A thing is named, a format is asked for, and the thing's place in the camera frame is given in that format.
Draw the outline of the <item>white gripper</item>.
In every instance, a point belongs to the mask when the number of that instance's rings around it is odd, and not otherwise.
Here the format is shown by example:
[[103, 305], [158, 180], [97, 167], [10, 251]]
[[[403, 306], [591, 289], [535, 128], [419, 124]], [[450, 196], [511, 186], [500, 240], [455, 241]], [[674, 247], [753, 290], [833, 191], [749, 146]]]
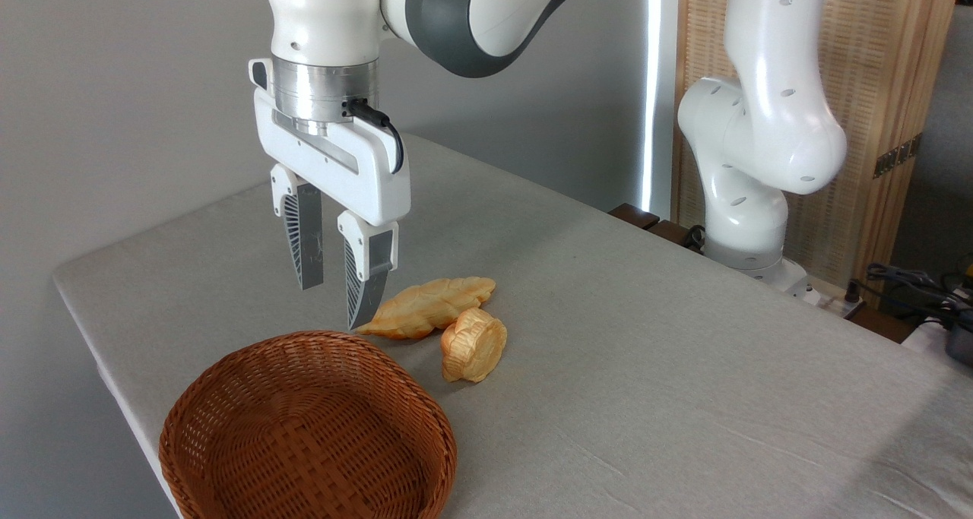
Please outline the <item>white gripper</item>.
[[410, 211], [410, 170], [401, 139], [375, 114], [378, 62], [312, 66], [279, 58], [248, 63], [258, 141], [271, 170], [301, 290], [324, 280], [322, 194], [347, 210], [345, 294], [350, 329], [369, 323], [398, 267], [400, 220]]

